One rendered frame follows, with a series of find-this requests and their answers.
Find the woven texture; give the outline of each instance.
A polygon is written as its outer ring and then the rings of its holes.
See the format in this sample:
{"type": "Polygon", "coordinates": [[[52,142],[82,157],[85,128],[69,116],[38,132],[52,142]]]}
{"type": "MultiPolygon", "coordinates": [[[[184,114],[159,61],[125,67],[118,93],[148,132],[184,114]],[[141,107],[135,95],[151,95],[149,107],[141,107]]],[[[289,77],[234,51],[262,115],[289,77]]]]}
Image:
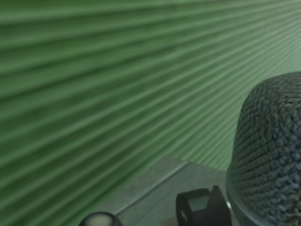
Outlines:
{"type": "Polygon", "coordinates": [[[0,225],[74,226],[166,154],[226,169],[247,92],[301,69],[300,9],[0,1],[0,225]]]}
{"type": "Polygon", "coordinates": [[[252,90],[241,110],[230,175],[250,211],[271,225],[301,224],[301,73],[252,90]]]}

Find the corrugated metal panel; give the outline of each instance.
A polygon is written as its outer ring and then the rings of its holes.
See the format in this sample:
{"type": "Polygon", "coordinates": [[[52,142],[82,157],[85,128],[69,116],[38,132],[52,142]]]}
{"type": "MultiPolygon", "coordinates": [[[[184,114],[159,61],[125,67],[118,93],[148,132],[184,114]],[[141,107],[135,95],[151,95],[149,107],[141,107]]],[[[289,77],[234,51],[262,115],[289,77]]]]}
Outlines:
{"type": "Polygon", "coordinates": [[[248,90],[301,69],[300,8],[2,1],[0,225],[76,225],[165,154],[224,170],[248,90]]]}

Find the beige circle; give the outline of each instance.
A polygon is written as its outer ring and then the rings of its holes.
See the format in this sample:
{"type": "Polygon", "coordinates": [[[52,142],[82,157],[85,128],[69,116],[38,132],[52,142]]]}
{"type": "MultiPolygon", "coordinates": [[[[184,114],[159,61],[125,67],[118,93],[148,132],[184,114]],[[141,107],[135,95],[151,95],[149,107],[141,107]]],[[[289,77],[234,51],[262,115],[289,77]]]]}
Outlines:
{"type": "Polygon", "coordinates": [[[106,215],[92,216],[88,220],[88,226],[111,226],[112,219],[106,215]]]}

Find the gray table surface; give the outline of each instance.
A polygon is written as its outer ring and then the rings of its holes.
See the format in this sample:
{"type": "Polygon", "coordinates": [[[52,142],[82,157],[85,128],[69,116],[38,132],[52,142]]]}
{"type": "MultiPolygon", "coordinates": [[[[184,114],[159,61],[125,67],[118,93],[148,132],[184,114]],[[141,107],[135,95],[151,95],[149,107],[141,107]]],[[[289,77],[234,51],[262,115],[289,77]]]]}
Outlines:
{"type": "MultiPolygon", "coordinates": [[[[226,197],[225,172],[165,157],[135,179],[99,210],[118,216],[124,226],[177,226],[178,193],[220,186],[226,197]]],[[[238,226],[232,216],[233,226],[238,226]]]]}

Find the green corrugated wall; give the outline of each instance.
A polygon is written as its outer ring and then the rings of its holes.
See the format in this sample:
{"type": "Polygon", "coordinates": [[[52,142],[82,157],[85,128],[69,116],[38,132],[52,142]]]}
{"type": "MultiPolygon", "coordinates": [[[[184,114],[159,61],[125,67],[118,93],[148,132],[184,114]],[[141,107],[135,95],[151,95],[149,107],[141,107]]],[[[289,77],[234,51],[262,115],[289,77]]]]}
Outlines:
{"type": "Polygon", "coordinates": [[[226,169],[300,0],[0,1],[0,225],[75,226],[169,154],[226,169]]]}

